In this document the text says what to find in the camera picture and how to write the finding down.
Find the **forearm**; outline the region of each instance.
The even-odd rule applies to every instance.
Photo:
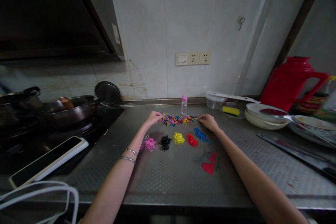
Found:
[[[139,153],[142,140],[148,129],[147,125],[142,125],[127,148]],[[135,154],[128,150],[124,151],[122,156],[136,159]],[[129,160],[119,159],[115,163],[84,216],[82,224],[113,223],[123,201],[133,168],[134,163]]]
[[[275,183],[221,129],[216,129],[214,133],[267,223],[308,223]]]

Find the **person's hand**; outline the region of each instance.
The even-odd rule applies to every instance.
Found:
[[[218,124],[212,115],[209,114],[202,115],[201,117],[198,118],[198,121],[212,132],[219,129]]]
[[[143,124],[147,127],[151,127],[152,125],[160,121],[162,118],[163,118],[163,115],[161,113],[152,111]]]

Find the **range hood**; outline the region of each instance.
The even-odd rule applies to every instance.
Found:
[[[2,0],[0,64],[123,60],[112,0]]]

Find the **smartphone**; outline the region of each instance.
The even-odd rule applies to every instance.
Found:
[[[39,181],[88,146],[89,143],[84,138],[73,136],[13,174],[9,182],[16,189]]]

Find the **white cable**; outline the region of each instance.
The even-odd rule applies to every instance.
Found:
[[[31,183],[31,184],[28,184],[28,185],[25,185],[23,187],[20,187],[20,188],[16,188],[14,189],[13,191],[9,192],[9,193],[6,193],[2,196],[0,196],[0,201],[5,199],[7,196],[13,194],[13,193],[16,193],[22,189],[26,189],[27,187],[31,187],[31,186],[34,186],[34,185],[37,185],[37,184],[60,184],[60,185],[63,185],[63,186],[69,186],[67,183],[65,182],[62,182],[62,181],[53,181],[53,180],[46,180],[46,181],[38,181],[38,182],[34,182],[34,183]],[[53,218],[58,218],[60,216],[62,216],[63,214],[65,214],[68,210],[68,207],[69,207],[69,204],[70,204],[70,191],[67,191],[66,192],[66,205],[65,205],[65,209],[63,210],[63,212],[59,213],[59,214],[56,214],[50,218],[47,218],[45,220],[42,220],[36,224],[42,224],[42,223],[45,223]]]
[[[74,205],[74,209],[73,209],[73,214],[72,214],[72,224],[76,224],[76,219],[77,219],[77,213],[78,213],[78,205],[79,205],[79,194],[78,194],[78,191],[76,188],[74,187],[69,187],[69,186],[54,186],[54,187],[48,187],[48,188],[43,188],[43,189],[40,189],[40,190],[36,190],[36,191],[33,191],[33,192],[29,192],[27,194],[24,194],[24,195],[21,195],[19,197],[16,197],[14,199],[11,199],[5,203],[2,203],[0,205],[0,210],[10,206],[10,205],[13,205],[19,201],[22,201],[22,200],[25,200],[25,199],[28,199],[30,197],[33,197],[33,196],[36,196],[36,195],[39,195],[39,194],[43,194],[43,193],[49,193],[49,192],[52,192],[52,191],[67,191],[67,192],[71,192],[73,194],[73,197],[74,197],[74,200],[75,200],[75,205]],[[46,220],[43,220],[43,222],[47,221],[47,220],[50,220],[52,218],[55,218],[55,216],[51,217],[51,218],[48,218]]]

